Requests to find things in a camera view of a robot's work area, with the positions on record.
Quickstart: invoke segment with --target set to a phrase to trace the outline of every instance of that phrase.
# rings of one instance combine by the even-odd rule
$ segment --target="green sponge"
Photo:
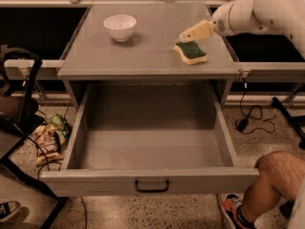
[[[174,49],[180,53],[183,62],[188,65],[204,62],[208,59],[208,55],[201,51],[198,44],[194,41],[177,42],[174,45]]]

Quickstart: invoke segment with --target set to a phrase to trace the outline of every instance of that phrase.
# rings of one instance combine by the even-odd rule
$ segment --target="sneaker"
[[[253,224],[250,227],[242,225],[242,222],[237,216],[241,205],[241,199],[238,196],[228,195],[224,202],[221,200],[221,196],[218,196],[218,203],[221,212],[231,229],[255,229]]]
[[[3,222],[17,213],[20,208],[19,202],[10,201],[0,203],[0,222]]]

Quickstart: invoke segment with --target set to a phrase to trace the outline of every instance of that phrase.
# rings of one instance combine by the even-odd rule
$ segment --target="speckled floor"
[[[41,111],[48,117],[54,114],[64,115],[68,104],[67,100],[63,100],[61,105],[56,101],[47,101]],[[292,115],[305,115],[304,105],[297,106],[290,112]],[[240,167],[253,167],[259,157],[272,151],[288,150],[305,157],[305,152],[297,147],[299,138],[281,113],[277,113],[276,118],[272,120],[275,125],[273,134],[255,131],[251,135],[242,135],[235,129],[235,121],[242,117],[239,106],[226,106],[223,113]],[[267,104],[263,106],[263,114],[265,118],[274,116],[275,109],[268,107]],[[250,131],[256,127],[272,129],[270,124],[262,120],[251,120],[246,130]],[[25,145],[10,158],[26,173],[33,177],[37,176],[36,152],[31,143],[25,142]],[[6,174],[3,169],[2,171],[4,175],[0,175],[0,191],[3,192],[0,194],[0,201],[18,200],[21,203],[21,210],[10,220],[0,224],[0,227],[4,229],[40,228],[55,205],[55,200],[23,186],[11,175]],[[87,228],[89,229],[224,228],[216,195],[113,196],[84,197],[83,199],[86,204]],[[280,229],[286,227],[287,220],[280,215],[277,206],[263,215],[255,225],[257,229]],[[51,228],[85,228],[85,212],[81,198],[70,198]]]

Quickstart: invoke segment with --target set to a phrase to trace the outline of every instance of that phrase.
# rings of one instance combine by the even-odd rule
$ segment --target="cable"
[[[84,213],[85,213],[85,229],[87,229],[87,209],[86,209],[86,204],[85,204],[85,201],[84,201],[83,197],[80,197],[80,199],[82,200],[83,207],[84,207]]]
[[[49,164],[51,164],[51,163],[60,164],[60,165],[59,165],[59,168],[58,168],[58,171],[61,170],[61,166],[62,166],[62,163],[61,163],[61,162],[58,162],[58,161],[55,161],[55,160],[50,161],[50,162],[47,162],[47,163],[43,164],[43,165],[40,167],[40,169],[38,170],[38,172],[37,172],[37,179],[38,179],[38,180],[40,180],[40,179],[39,179],[39,176],[40,176],[41,170],[47,165],[47,166],[48,166],[48,171],[49,171],[49,170],[50,170],[50,169],[49,169]]]
[[[37,112],[39,112],[41,115],[43,115],[45,117],[45,119],[47,118],[47,115],[45,113],[43,113],[41,110],[37,110]]]
[[[266,118],[266,119],[263,119],[263,109],[261,106],[259,105],[253,105],[251,107],[251,109],[249,110],[249,112],[247,114],[244,113],[243,109],[242,109],[242,101],[247,93],[247,82],[245,80],[245,78],[242,79],[244,84],[245,84],[245,91],[244,91],[244,94],[242,95],[242,97],[240,98],[240,101],[239,101],[239,108],[240,108],[240,112],[245,116],[242,120],[239,121],[239,123],[237,123],[237,120],[235,121],[235,127],[236,129],[243,135],[249,135],[249,134],[252,134],[253,132],[257,131],[257,130],[262,130],[268,134],[273,134],[275,132],[275,125],[273,124],[273,122],[271,121],[272,119],[274,119],[277,115],[277,112],[278,112],[278,109],[276,110],[275,112],[275,115],[273,117],[270,117],[270,118]],[[259,116],[253,116],[252,115],[252,112],[254,109],[258,109],[259,110]],[[251,131],[249,131],[248,133],[245,133],[243,132],[244,129],[246,128],[246,126],[249,124],[249,118],[252,118],[252,119],[256,119],[256,120],[260,120],[260,119],[263,119],[264,122],[268,122],[270,123],[272,126],[273,126],[273,129],[271,131],[267,130],[267,129],[264,129],[262,127],[257,127],[257,128],[254,128],[252,129]]]

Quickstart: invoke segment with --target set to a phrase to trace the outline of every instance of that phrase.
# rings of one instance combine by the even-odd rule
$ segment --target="plastic bag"
[[[54,115],[50,119],[50,124],[55,128],[61,146],[66,146],[69,142],[71,127],[67,120],[60,114]]]
[[[41,166],[47,162],[61,160],[64,157],[60,155],[61,148],[58,134],[52,125],[40,126],[35,132],[37,148],[36,166]]]

